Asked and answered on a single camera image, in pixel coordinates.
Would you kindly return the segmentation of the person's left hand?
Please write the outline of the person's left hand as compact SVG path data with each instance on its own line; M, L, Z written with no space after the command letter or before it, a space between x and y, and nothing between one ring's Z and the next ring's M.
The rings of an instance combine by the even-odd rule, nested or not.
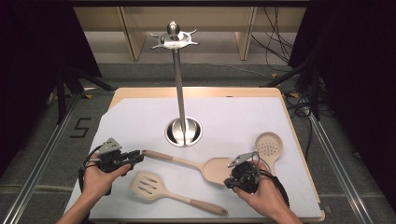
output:
M94 161L90 161L85 169L80 199L84 203L96 204L110 190L112 183L130 168L130 164L125 164L113 172L105 173Z

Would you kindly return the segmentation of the beige solid spatula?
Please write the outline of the beige solid spatula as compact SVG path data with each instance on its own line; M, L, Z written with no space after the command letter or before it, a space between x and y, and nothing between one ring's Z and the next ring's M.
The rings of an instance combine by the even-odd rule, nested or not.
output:
M154 150L145 149L143 154L152 159L159 159L163 161L171 161L188 165L199 170L206 181L214 184L222 185L223 181L229 177L231 169L228 165L231 163L231 158L212 158L204 163L189 161L170 155L166 155Z

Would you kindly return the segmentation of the steel utensil rack stand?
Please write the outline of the steel utensil rack stand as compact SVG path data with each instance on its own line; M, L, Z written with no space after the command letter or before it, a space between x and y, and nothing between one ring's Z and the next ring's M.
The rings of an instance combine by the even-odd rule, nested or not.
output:
M165 137L175 147L193 146L202 136L202 125L196 119L186 116L179 52L189 45L196 45L196 42L191 39L191 35L194 33L195 30L191 32L181 31L179 25L175 21L171 21L167 24L164 34L154 35L157 38L154 49L163 48L172 51L179 117L167 124Z

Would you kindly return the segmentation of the light wooden shelf unit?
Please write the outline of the light wooden shelf unit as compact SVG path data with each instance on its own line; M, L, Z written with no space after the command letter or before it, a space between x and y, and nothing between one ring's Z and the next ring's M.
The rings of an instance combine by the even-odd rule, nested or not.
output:
M233 32L242 60L253 32L296 33L303 7L75 7L86 32L122 32L132 60L139 59L147 32L166 30L174 21L183 31Z

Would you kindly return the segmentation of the metal floor rail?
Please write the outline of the metal floor rail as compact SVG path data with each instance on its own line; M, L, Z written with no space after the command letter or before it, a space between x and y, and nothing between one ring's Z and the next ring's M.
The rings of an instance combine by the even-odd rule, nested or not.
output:
M310 114L308 117L356 219L360 224L373 224L364 201L352 183L323 126L314 115Z
M50 158L55 151L55 148L58 146L61 140L64 130L72 116L72 113L74 112L74 109L79 99L80 94L73 94L71 96L70 101L66 107L64 117L56 124L47 144L41 151L40 156L35 163L35 166L28 175L27 180L21 186L14 202L9 207L7 215L2 221L2 224L18 224L27 204L29 203L35 191L35 187L39 179L41 178L44 170L46 169Z

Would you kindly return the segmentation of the black curtain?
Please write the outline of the black curtain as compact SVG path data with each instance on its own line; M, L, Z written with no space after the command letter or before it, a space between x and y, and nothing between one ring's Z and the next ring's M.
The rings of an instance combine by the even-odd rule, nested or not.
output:
M101 75L69 0L0 0L0 177L64 66Z
M321 37L332 109L396 212L396 0L309 0L290 66Z

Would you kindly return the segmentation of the black stand legs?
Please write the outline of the black stand legs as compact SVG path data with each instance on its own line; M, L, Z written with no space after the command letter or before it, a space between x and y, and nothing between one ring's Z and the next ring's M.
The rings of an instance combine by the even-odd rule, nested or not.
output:
M305 61L300 65L296 66L285 75L276 80L270 82L269 84L263 85L264 88L273 88L279 84L285 82L286 80L292 78L295 75L299 75L295 86L301 90L309 90L309 110L314 115L316 119L319 119L318 111L318 82L319 75L318 69L315 65L309 61Z
M100 80L98 77L94 77L85 73L79 68L74 66L62 66L56 75L56 91L58 96L58 121L60 124L66 117L66 100L64 88L71 91L72 94L82 94L84 89L80 83L80 79L83 78L88 80L92 84L102 88L106 91L115 91L116 88L106 84L104 81Z

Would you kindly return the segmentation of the wooden board with white sheet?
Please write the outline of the wooden board with white sheet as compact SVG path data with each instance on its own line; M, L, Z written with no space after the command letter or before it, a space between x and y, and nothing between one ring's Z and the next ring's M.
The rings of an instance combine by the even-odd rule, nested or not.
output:
M186 113L203 126L201 139L190 147L174 147L165 138L165 127L178 115L174 98L128 98L112 106L101 118L92 145L114 138L125 152L150 149L194 162L212 158L233 160L253 151L265 132L276 133L284 150L275 163L276 176L286 189L291 210L300 218L320 218L318 197L302 158L296 134L283 101L278 97L188 98ZM225 221L258 220L260 215L230 189L206 181L201 173L177 161L146 158L128 175L118 178L110 195L92 209L95 220L128 219L165 221L173 218L212 218L212 214L172 199L147 202L129 186L136 172L158 175L168 190L213 203L228 212Z

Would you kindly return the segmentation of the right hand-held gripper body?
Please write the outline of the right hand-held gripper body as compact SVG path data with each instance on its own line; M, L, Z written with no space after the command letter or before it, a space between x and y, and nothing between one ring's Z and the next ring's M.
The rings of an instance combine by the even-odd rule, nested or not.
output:
M255 193L259 186L260 172L253 163L255 155L257 152L241 154L228 164L228 167L232 169L229 177L233 177L235 185L243 186L247 193Z

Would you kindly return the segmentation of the beige slotted spatula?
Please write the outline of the beige slotted spatula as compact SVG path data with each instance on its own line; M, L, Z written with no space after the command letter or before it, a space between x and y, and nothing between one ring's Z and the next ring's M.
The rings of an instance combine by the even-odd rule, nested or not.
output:
M215 215L228 215L228 211L223 207L220 207L213 203L207 203L186 196L178 195L169 191L163 183L163 180L158 175L147 171L138 171L134 175L134 178L130 184L130 191L132 191L134 194L138 195L142 199L148 201L156 201L161 198L169 198L188 204L190 206L197 207Z

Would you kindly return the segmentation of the beige perforated skimmer spoon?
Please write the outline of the beige perforated skimmer spoon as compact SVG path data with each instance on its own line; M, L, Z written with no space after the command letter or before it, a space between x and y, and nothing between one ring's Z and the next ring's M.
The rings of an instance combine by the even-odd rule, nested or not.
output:
M275 175L275 162L283 153L282 139L276 133L261 133L255 140L255 150L269 167L270 173Z

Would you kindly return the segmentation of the person's right hand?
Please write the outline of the person's right hand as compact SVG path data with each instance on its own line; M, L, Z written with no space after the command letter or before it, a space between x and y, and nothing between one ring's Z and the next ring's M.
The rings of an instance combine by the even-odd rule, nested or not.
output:
M264 217L268 217L267 215L270 211L288 208L275 183L266 176L261 176L259 188L255 193L249 194L242 190L238 190L236 194Z

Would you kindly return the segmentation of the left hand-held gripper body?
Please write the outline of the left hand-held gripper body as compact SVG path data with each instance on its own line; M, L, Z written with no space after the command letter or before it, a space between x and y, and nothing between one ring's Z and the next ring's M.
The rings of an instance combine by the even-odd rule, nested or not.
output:
M97 150L99 168L105 173L111 173L128 164L128 154L121 152L121 145L113 138L106 140Z

